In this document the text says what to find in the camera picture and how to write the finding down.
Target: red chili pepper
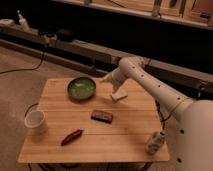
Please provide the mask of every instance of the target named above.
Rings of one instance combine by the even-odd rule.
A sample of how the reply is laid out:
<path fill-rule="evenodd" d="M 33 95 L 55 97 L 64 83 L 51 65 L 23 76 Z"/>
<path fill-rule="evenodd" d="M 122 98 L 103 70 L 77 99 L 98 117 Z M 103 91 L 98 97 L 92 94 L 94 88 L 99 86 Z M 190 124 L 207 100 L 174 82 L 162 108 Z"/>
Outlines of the red chili pepper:
<path fill-rule="evenodd" d="M 71 134 L 67 135 L 64 138 L 64 140 L 61 142 L 61 146 L 67 145 L 68 143 L 70 143 L 74 139 L 80 137 L 82 132 L 83 132 L 83 130 L 78 129 L 78 130 L 72 132 Z"/>

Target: wall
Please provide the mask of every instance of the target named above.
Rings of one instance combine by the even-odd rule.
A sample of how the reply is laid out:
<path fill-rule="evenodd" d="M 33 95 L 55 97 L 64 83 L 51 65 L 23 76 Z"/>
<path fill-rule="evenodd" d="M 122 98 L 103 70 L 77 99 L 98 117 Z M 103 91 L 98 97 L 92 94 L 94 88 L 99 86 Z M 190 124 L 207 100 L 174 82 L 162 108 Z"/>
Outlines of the wall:
<path fill-rule="evenodd" d="M 70 28 L 78 39 L 213 73 L 213 31 L 49 0 L 1 0 L 0 18 L 17 22 L 17 9 L 34 28 Z"/>

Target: bowl rim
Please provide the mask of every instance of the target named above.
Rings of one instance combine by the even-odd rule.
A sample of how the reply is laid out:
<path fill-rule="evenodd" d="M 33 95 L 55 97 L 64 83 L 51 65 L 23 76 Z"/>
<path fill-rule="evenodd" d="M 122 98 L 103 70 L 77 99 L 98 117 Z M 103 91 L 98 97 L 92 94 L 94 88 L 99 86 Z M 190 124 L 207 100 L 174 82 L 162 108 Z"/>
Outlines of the bowl rim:
<path fill-rule="evenodd" d="M 75 82 L 76 80 L 79 80 L 79 79 L 87 79 L 87 80 L 89 80 L 89 81 L 91 81 L 91 82 L 93 83 L 93 85 L 94 85 L 94 91 L 93 91 L 93 93 L 92 93 L 90 96 L 88 96 L 88 97 L 86 97 L 86 98 L 75 98 L 75 97 L 72 96 L 72 94 L 70 93 L 69 90 L 70 90 L 70 88 L 71 88 L 71 84 L 72 84 L 73 82 Z M 69 97 L 72 98 L 72 99 L 74 99 L 74 100 L 78 100 L 78 101 L 83 101 L 83 100 L 89 99 L 90 97 L 92 97 L 92 96 L 95 94 L 95 90 L 96 90 L 96 83 L 95 83 L 95 81 L 94 81 L 92 78 L 86 77 L 86 76 L 76 77 L 76 78 L 72 79 L 72 80 L 69 82 L 68 86 L 67 86 L 67 92 L 68 92 Z"/>

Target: green bowl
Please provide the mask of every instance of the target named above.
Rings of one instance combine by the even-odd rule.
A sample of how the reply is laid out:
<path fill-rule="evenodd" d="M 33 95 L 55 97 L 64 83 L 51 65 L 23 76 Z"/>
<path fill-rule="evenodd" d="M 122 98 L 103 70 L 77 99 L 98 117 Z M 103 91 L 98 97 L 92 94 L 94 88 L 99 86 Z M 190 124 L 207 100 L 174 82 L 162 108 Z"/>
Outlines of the green bowl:
<path fill-rule="evenodd" d="M 67 91 L 74 100 L 86 100 L 92 97 L 96 90 L 95 82 L 89 77 L 78 77 L 70 81 Z"/>

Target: wooden table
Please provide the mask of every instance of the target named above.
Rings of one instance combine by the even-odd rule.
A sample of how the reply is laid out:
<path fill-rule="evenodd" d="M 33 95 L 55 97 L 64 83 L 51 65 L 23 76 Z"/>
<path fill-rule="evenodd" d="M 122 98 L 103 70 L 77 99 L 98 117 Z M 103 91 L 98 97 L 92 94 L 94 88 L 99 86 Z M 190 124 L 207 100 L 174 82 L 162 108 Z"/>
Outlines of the wooden table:
<path fill-rule="evenodd" d="M 144 152 L 147 139 L 161 129 L 152 97 L 133 80 L 122 89 L 128 97 L 113 102 L 112 85 L 96 81 L 96 94 L 89 101 L 72 102 L 67 94 L 71 78 L 49 79 L 38 110 L 45 112 L 49 129 L 42 135 L 28 131 L 18 161 L 20 163 L 94 163 L 168 161 L 167 145 L 155 155 Z M 90 119 L 94 109 L 112 112 L 112 124 Z M 81 138 L 60 146 L 64 137 L 83 129 Z"/>

